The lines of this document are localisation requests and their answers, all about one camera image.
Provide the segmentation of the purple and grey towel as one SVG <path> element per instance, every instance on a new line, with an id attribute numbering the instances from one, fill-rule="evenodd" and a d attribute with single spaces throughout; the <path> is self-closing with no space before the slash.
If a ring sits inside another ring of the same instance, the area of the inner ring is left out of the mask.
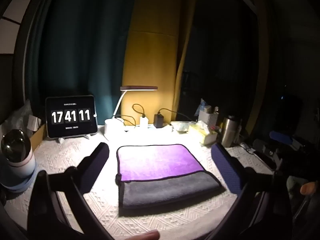
<path id="1" fill-rule="evenodd" d="M 181 144 L 117 149 L 119 207 L 144 209 L 220 192 L 222 184 Z"/>

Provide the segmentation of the stainless steel tumbler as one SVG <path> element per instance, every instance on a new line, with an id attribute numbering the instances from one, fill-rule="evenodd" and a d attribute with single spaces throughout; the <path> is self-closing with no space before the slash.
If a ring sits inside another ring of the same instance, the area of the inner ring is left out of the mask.
<path id="1" fill-rule="evenodd" d="M 238 131 L 238 122 L 234 116 L 224 118 L 222 124 L 221 144 L 223 147 L 231 147 Z"/>

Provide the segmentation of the white tablet stand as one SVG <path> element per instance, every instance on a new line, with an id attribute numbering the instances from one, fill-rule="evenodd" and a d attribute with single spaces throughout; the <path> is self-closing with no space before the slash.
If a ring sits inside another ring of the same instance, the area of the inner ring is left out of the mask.
<path id="1" fill-rule="evenodd" d="M 84 134 L 84 135 L 77 135 L 77 136 L 73 136 L 73 137 L 59 137 L 57 139 L 58 143 L 62 144 L 66 139 L 76 139 L 76 138 L 86 138 L 86 139 L 90 139 L 91 135 L 90 134 Z"/>

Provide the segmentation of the cardboard box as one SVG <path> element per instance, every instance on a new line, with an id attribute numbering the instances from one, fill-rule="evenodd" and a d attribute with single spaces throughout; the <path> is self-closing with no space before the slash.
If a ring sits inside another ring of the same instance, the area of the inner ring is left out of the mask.
<path id="1" fill-rule="evenodd" d="M 37 149 L 37 147 L 46 138 L 46 136 L 47 136 L 47 129 L 46 129 L 46 124 L 44 124 L 30 137 L 31 148 L 33 149 L 33 151 Z"/>

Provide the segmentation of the yellow tissue box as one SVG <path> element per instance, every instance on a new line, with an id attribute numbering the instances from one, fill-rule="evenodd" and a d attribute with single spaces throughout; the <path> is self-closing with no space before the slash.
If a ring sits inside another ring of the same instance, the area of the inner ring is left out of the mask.
<path id="1" fill-rule="evenodd" d="M 209 126 L 203 121 L 190 124 L 188 128 L 188 134 L 201 145 L 210 145 L 217 139 L 217 132 L 210 129 Z"/>

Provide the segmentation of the white perforated organizer basket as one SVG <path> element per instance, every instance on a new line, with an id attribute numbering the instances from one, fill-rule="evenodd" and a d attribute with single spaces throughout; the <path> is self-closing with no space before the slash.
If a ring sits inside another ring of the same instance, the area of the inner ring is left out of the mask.
<path id="1" fill-rule="evenodd" d="M 214 113 L 206 113 L 202 110 L 199 111 L 198 120 L 204 122 L 209 127 L 213 127 L 216 125 L 219 114 L 217 112 Z"/>

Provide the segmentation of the wet wipes plastic pack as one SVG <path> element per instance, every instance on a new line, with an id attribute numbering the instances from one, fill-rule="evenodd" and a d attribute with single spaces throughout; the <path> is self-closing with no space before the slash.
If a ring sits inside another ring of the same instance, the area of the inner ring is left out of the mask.
<path id="1" fill-rule="evenodd" d="M 194 121 L 171 121 L 171 126 L 176 130 L 177 132 L 188 132 L 189 126 L 196 124 Z"/>

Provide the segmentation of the black tablet showing clock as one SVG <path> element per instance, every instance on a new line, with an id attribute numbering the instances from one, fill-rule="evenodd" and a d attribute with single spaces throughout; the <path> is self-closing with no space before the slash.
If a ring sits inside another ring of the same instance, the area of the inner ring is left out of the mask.
<path id="1" fill-rule="evenodd" d="M 46 99 L 46 126 L 50 139 L 94 135 L 98 131 L 93 95 Z"/>

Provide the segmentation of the white desk lamp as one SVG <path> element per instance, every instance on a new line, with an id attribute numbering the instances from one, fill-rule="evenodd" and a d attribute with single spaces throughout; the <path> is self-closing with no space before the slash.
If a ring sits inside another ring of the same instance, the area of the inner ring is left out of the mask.
<path id="1" fill-rule="evenodd" d="M 116 109 L 112 116 L 105 120 L 105 138 L 111 140 L 124 137 L 127 135 L 127 132 L 124 131 L 124 126 L 139 125 L 142 115 L 145 115 L 150 121 L 144 100 L 147 98 L 147 91 L 156 91 L 157 89 L 157 86 L 121 86 L 121 96 L 117 102 Z"/>

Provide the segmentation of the black charger plug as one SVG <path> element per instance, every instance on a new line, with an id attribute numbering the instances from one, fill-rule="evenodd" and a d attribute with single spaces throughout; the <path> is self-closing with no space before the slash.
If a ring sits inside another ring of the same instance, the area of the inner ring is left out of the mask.
<path id="1" fill-rule="evenodd" d="M 164 116 L 160 113 L 154 115 L 153 125 L 156 128 L 162 128 L 164 124 Z"/>

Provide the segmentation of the white power strip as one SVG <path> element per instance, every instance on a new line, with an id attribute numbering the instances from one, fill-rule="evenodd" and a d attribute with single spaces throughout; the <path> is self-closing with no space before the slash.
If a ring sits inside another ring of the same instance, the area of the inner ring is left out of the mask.
<path id="1" fill-rule="evenodd" d="M 140 125 L 136 126 L 124 126 L 125 132 L 164 132 L 164 133 L 170 133 L 173 131 L 173 127 L 171 125 L 166 124 L 165 126 L 161 128 L 156 128 L 153 124 L 148 124 L 148 126 L 141 127 Z"/>

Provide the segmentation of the white charger plug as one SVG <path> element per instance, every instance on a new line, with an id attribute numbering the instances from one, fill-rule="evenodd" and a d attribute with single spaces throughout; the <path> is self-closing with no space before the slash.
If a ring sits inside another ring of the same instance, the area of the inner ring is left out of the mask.
<path id="1" fill-rule="evenodd" d="M 140 128 L 148 128 L 149 120 L 145 115 L 142 115 L 139 120 Z"/>

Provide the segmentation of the teal curtain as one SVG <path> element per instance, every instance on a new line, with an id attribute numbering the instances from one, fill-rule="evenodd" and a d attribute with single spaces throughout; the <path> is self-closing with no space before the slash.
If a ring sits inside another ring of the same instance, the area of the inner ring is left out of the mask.
<path id="1" fill-rule="evenodd" d="M 120 96 L 135 0 L 40 0 L 30 29 L 26 96 L 44 119 L 51 96 L 92 95 L 98 124 Z"/>

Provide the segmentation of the yellow curtain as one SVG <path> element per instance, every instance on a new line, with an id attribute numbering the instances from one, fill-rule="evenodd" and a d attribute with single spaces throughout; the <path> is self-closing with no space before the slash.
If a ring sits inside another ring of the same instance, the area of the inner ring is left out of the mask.
<path id="1" fill-rule="evenodd" d="M 153 123 L 176 118 L 195 0 L 135 0 L 123 68 L 124 86 L 157 86 L 144 100 Z"/>

